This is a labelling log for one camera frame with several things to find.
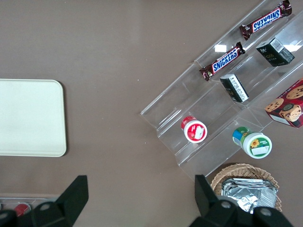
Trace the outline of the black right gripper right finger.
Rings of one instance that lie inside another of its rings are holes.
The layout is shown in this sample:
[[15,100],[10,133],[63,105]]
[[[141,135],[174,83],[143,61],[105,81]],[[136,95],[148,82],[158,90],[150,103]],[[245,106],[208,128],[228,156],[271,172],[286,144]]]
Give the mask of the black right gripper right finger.
[[195,176],[195,201],[200,216],[190,225],[192,227],[237,227],[237,206],[220,200],[212,190],[204,175]]

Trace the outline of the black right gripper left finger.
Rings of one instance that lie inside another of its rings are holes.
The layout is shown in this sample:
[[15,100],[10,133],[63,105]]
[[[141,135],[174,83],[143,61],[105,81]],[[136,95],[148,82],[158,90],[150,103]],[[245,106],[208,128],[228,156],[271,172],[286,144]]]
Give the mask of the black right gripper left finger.
[[56,201],[47,201],[32,211],[34,227],[72,227],[89,199],[88,179],[79,175]]

